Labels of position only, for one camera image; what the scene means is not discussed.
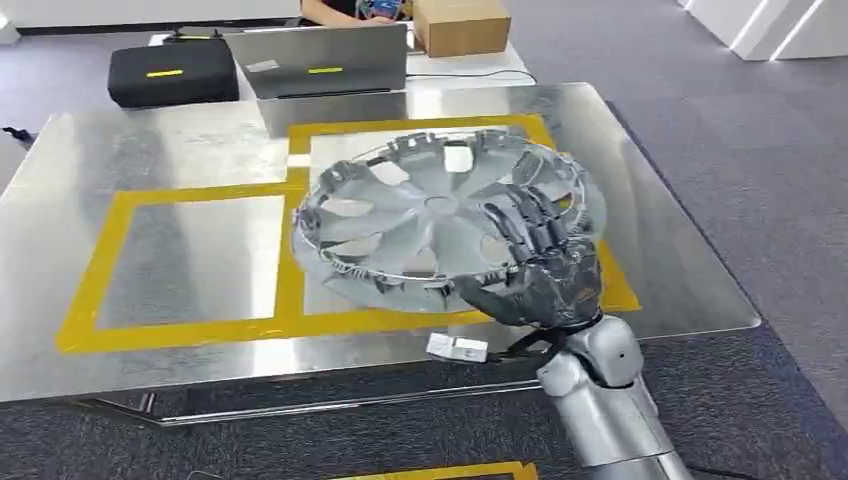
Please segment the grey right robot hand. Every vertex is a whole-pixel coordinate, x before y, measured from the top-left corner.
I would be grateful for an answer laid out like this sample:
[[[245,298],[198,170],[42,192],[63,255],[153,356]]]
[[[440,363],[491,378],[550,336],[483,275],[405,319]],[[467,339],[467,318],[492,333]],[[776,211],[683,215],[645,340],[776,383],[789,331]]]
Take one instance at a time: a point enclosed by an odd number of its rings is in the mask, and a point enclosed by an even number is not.
[[[507,242],[512,266],[501,276],[461,275],[451,281],[470,306],[497,322],[544,329],[580,329],[602,315],[602,269],[582,205],[563,209],[534,186],[508,185],[510,210],[493,203],[484,214]]]

